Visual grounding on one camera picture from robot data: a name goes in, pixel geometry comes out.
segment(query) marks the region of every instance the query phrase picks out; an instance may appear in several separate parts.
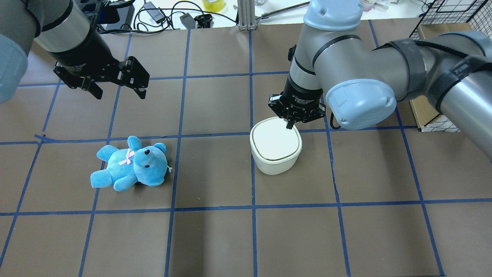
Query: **pink bow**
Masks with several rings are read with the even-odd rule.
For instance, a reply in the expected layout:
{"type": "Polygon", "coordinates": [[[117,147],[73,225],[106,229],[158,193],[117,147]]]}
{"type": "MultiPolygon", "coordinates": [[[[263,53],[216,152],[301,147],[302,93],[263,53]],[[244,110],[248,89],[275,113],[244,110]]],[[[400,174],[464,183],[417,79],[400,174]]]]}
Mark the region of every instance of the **pink bow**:
{"type": "Polygon", "coordinates": [[[130,149],[128,149],[128,151],[126,152],[126,159],[122,160],[121,162],[119,162],[120,166],[124,165],[124,164],[131,164],[131,160],[130,160],[130,157],[133,157],[135,156],[135,151],[130,151],[130,149]]]}

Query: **yellow object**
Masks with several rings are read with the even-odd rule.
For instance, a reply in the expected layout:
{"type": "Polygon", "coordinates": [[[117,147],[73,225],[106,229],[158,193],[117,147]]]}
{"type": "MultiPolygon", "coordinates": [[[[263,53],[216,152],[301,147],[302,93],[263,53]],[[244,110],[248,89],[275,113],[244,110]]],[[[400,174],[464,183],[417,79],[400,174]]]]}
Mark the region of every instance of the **yellow object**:
{"type": "Polygon", "coordinates": [[[219,12],[225,6],[224,0],[202,0],[205,11],[219,12]]]}

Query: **white container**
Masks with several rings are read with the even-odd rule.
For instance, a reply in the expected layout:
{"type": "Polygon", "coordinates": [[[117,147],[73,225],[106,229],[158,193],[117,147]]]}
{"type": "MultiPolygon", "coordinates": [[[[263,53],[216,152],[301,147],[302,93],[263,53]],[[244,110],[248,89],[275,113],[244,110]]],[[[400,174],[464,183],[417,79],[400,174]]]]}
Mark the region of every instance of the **white container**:
{"type": "Polygon", "coordinates": [[[253,159],[261,172],[276,175],[289,170],[303,148],[296,126],[286,128],[287,123],[278,117],[258,122],[249,134],[253,159]]]}

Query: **gray robotic arm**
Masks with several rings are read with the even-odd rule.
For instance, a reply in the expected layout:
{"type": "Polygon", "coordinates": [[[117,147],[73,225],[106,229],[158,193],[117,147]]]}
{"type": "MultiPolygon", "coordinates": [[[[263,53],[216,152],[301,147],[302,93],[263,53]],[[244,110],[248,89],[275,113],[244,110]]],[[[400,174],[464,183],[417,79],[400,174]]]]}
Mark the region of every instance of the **gray robotic arm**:
{"type": "Polygon", "coordinates": [[[359,0],[313,0],[291,68],[270,108],[287,121],[309,122],[329,105],[343,128],[359,130],[388,117],[396,103],[425,95],[492,158],[492,43],[479,32],[428,41],[403,39],[368,51],[355,28],[359,0]]]}
{"type": "Polygon", "coordinates": [[[101,99],[103,92],[96,82],[110,81],[145,98],[147,71],[135,57],[116,60],[95,30],[98,18],[90,21],[78,2],[0,1],[0,103],[13,96],[26,72],[33,40],[58,61],[53,71],[68,87],[80,87],[101,99]]]}

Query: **white lid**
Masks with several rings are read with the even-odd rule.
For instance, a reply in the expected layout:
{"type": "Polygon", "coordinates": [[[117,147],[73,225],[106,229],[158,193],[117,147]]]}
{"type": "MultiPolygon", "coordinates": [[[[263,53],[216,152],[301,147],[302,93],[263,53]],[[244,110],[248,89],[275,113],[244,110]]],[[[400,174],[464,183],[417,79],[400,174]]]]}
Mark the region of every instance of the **white lid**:
{"type": "Polygon", "coordinates": [[[295,126],[278,117],[264,120],[253,128],[253,143],[258,153],[266,160],[280,160],[294,154],[299,148],[299,135],[295,126]]]}

